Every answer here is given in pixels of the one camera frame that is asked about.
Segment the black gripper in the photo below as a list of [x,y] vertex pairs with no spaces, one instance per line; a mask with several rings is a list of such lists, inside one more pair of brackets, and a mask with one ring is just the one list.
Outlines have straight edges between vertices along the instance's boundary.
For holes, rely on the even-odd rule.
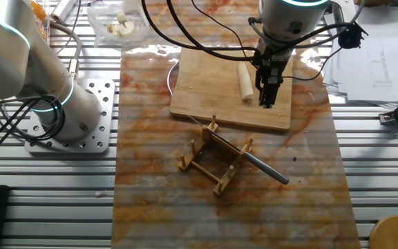
[[281,46],[268,46],[260,38],[256,46],[252,61],[257,68],[255,87],[259,91],[260,104],[264,108],[272,108],[276,102],[278,90],[281,85],[281,75],[291,57],[292,48],[283,50]]

